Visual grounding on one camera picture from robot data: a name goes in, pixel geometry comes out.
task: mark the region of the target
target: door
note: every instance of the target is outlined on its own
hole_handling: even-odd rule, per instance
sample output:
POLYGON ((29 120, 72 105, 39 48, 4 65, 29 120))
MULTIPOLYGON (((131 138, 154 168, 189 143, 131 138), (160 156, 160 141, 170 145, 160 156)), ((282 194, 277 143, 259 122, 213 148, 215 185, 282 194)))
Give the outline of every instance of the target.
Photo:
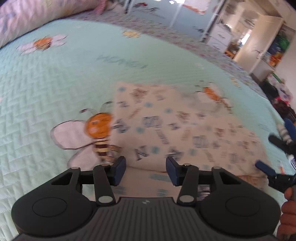
POLYGON ((272 44, 283 22, 283 18, 280 17, 260 16, 247 42, 234 57, 234 61, 245 71, 252 73, 272 44))

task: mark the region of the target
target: ribbed gray panel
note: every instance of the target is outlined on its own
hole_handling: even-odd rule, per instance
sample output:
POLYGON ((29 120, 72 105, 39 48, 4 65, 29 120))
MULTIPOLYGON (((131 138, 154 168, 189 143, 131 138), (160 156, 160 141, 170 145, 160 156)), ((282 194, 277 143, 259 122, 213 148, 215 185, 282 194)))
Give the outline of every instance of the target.
MULTIPOLYGON (((42 241, 22 234, 15 241, 42 241)), ((50 241, 273 241, 274 236, 239 239, 205 225, 195 210, 172 198, 122 198, 97 210, 91 221, 74 233, 50 241)))

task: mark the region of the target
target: quilted stitching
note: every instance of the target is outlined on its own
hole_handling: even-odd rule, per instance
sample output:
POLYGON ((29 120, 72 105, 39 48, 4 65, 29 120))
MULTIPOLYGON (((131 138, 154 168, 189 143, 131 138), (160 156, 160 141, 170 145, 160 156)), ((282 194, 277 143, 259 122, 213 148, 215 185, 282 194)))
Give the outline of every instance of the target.
MULTIPOLYGON (((66 170, 75 152, 55 146, 50 130, 63 121, 87 119, 87 113, 78 112, 99 110, 112 99, 116 81, 159 82, 192 91, 199 80, 217 78, 229 90, 225 94, 236 103, 235 114, 247 128, 262 139, 276 131, 270 103, 249 87, 241 84, 238 92, 229 76, 206 60, 144 34, 123 37, 122 31, 107 24, 58 20, 0 50, 0 240, 17 234, 10 217, 15 200, 66 170), (67 34, 67 43, 25 56, 16 50, 57 34, 67 34), (268 131, 257 128, 256 121, 268 131)), ((267 140, 263 143, 275 166, 276 158, 285 158, 267 140)))

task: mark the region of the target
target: silver screw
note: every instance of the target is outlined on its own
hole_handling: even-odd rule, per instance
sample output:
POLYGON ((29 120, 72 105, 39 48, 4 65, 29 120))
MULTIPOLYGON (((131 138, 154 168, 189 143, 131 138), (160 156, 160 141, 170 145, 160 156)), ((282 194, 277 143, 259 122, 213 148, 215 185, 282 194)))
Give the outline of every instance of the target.
POLYGON ((110 196, 101 196, 101 197, 99 197, 98 201, 100 203, 110 203, 113 201, 113 198, 110 196))
POLYGON ((194 200, 193 196, 190 195, 183 195, 179 198, 181 202, 192 202, 194 200))

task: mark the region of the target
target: bee antenna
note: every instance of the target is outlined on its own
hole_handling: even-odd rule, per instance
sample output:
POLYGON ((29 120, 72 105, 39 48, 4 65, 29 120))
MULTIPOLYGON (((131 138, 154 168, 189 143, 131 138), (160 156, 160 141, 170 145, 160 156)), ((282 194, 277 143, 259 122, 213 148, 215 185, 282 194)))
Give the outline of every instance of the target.
POLYGON ((86 109, 83 109, 81 111, 79 111, 79 113, 84 113, 86 111, 90 111, 93 115, 96 115, 98 112, 95 110, 95 109, 92 109, 92 108, 86 108, 86 109))

